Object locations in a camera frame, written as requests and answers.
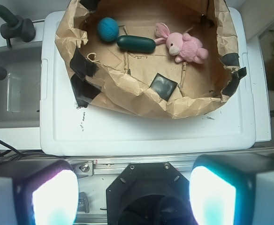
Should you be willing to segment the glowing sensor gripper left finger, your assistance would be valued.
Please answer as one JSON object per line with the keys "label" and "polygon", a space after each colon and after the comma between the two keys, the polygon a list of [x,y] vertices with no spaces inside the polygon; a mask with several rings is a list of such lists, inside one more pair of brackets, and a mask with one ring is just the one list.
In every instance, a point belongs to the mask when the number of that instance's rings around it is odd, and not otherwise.
{"label": "glowing sensor gripper left finger", "polygon": [[72,225],[78,198],[66,160],[0,161],[0,225]]}

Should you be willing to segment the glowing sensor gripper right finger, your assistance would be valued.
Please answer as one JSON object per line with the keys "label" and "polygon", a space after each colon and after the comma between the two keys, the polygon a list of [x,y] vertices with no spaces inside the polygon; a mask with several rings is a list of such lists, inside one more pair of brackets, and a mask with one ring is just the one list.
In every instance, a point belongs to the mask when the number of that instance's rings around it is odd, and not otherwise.
{"label": "glowing sensor gripper right finger", "polygon": [[201,155],[189,194],[200,225],[274,225],[274,153]]}

